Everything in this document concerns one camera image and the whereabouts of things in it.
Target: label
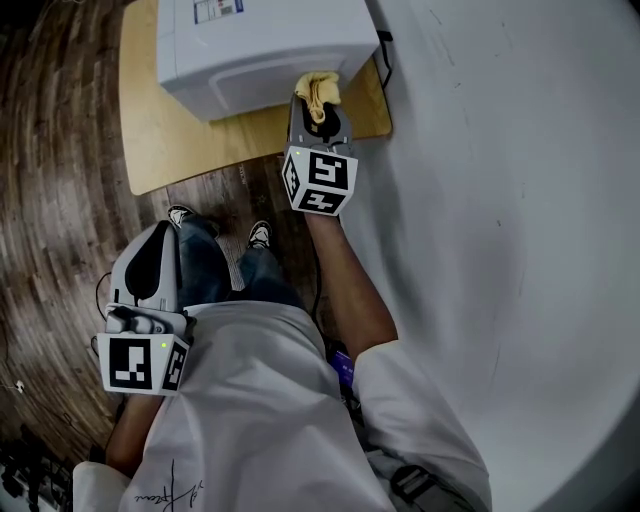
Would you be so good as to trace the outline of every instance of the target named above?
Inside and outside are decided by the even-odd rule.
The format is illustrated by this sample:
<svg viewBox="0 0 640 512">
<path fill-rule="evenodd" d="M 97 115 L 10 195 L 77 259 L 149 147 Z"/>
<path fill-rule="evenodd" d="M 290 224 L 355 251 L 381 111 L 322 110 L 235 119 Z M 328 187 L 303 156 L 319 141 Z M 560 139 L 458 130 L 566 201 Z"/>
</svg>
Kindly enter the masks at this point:
<svg viewBox="0 0 640 512">
<path fill-rule="evenodd" d="M 193 0 L 196 25 L 244 12 L 242 0 Z"/>
</svg>

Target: yellow towel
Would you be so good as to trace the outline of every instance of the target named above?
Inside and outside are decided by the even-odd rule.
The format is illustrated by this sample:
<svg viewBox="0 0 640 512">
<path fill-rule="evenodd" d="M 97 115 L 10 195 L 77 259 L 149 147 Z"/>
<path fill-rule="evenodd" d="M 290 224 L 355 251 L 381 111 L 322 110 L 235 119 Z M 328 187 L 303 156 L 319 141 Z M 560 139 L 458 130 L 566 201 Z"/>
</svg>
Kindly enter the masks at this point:
<svg viewBox="0 0 640 512">
<path fill-rule="evenodd" d="M 324 123 L 325 103 L 340 105 L 339 79 L 338 74 L 333 71 L 316 71 L 307 73 L 298 80 L 296 96 L 307 102 L 314 123 Z"/>
</svg>

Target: white wall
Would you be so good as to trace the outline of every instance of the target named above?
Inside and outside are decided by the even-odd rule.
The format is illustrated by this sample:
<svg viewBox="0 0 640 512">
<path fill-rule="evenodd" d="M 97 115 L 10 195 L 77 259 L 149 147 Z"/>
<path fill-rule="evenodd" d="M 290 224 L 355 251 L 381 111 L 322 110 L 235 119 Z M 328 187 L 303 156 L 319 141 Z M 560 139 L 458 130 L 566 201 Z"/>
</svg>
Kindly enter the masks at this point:
<svg viewBox="0 0 640 512">
<path fill-rule="evenodd" d="M 640 22 L 626 0 L 367 1 L 394 134 L 359 146 L 345 229 L 495 510 L 533 510 L 638 386 Z"/>
</svg>

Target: person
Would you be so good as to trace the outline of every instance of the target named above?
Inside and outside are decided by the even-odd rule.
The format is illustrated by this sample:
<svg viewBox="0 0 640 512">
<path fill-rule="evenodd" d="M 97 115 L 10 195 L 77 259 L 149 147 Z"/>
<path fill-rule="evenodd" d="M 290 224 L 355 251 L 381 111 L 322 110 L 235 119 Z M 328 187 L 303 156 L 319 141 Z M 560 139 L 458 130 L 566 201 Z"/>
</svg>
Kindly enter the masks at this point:
<svg viewBox="0 0 640 512">
<path fill-rule="evenodd" d="M 79 464 L 74 509 L 488 511 L 486 467 L 335 217 L 306 214 L 363 426 L 343 404 L 323 338 L 252 229 L 232 292 L 212 223 L 184 206 L 179 300 L 197 319 L 180 393 L 133 395 L 106 465 Z"/>
</svg>

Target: sneaker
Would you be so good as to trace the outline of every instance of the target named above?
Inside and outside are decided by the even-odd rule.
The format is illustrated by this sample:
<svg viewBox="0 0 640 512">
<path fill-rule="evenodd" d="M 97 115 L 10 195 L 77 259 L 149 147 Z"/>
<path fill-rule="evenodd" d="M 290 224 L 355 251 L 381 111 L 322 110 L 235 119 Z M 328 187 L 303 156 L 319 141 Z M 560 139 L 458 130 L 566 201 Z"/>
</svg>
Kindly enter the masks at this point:
<svg viewBox="0 0 640 512">
<path fill-rule="evenodd" d="M 266 220 L 259 220 L 251 228 L 248 249 L 268 249 L 271 238 L 271 226 Z"/>
<path fill-rule="evenodd" d="M 182 227 L 182 219 L 184 219 L 187 215 L 195 215 L 195 213 L 196 212 L 194 212 L 191 208 L 187 208 L 186 206 L 182 206 L 181 204 L 174 204 L 167 210 L 169 220 L 178 229 Z"/>
</svg>

